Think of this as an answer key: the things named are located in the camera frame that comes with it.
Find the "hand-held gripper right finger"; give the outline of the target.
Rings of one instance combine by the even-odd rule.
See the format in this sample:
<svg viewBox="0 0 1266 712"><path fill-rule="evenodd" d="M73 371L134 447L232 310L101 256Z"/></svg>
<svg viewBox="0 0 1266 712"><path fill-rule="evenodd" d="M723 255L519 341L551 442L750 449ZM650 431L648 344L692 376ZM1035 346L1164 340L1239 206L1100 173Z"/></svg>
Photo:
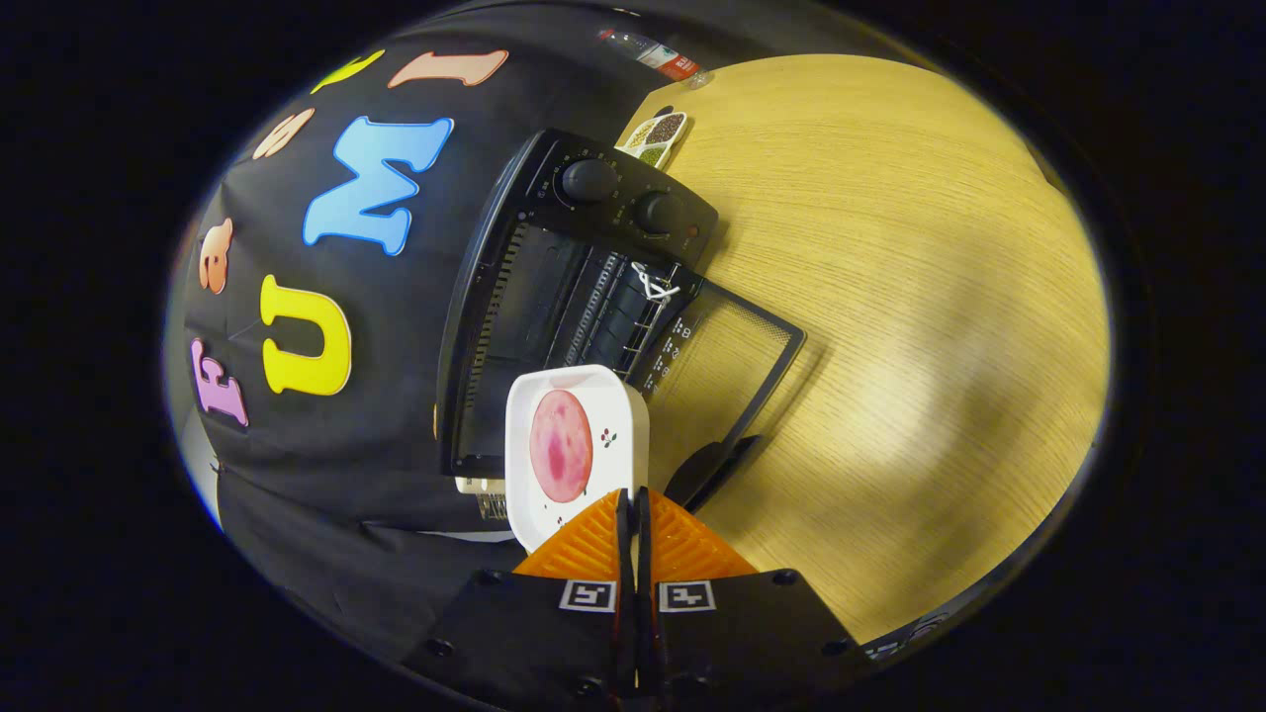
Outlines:
<svg viewBox="0 0 1266 712"><path fill-rule="evenodd" d="M633 684L648 709L805 709L867 677L860 641L801 571L755 571L641 489Z"/></svg>

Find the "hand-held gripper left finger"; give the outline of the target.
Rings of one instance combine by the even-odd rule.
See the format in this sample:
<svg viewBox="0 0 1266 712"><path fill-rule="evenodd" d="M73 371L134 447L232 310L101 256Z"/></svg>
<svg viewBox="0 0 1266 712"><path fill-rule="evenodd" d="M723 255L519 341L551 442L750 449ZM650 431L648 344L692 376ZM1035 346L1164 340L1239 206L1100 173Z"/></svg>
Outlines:
<svg viewBox="0 0 1266 712"><path fill-rule="evenodd" d="M628 492L570 519L515 571L479 569L408 671L496 709L615 709L634 682Z"/></svg>

